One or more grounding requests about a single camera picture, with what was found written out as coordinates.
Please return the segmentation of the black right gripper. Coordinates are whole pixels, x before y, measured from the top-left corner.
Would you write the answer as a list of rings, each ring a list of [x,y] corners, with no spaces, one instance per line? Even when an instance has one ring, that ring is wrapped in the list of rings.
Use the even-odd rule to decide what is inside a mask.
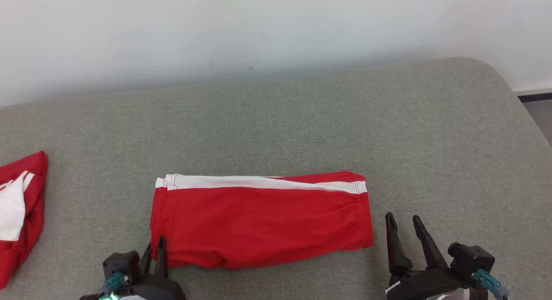
[[[466,288],[470,279],[468,270],[449,268],[420,216],[413,216],[413,224],[422,245],[425,271],[412,271],[413,263],[402,247],[394,215],[385,215],[388,265],[393,283],[385,291],[387,300],[430,300]]]

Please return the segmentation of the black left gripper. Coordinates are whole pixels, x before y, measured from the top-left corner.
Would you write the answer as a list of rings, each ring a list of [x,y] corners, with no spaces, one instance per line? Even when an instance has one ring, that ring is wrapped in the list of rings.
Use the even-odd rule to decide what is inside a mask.
[[[156,273],[149,274],[152,247],[148,243],[140,258],[140,276],[131,285],[133,295],[145,300],[185,300],[187,299],[181,285],[168,278],[166,239],[160,236],[157,243]]]

